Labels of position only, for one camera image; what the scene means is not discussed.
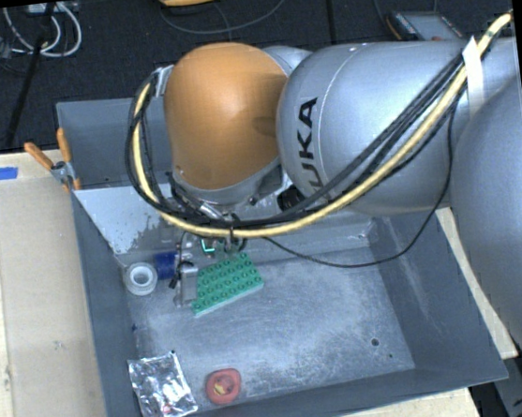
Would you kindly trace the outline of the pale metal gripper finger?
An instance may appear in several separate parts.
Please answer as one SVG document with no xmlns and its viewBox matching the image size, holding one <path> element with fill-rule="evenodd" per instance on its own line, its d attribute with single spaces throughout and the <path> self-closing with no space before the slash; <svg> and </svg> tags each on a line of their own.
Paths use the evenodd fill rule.
<svg viewBox="0 0 522 417">
<path fill-rule="evenodd" d="M 198 296 L 198 272 L 196 265 L 181 266 L 176 274 L 173 303 L 176 307 L 191 305 Z"/>
</svg>

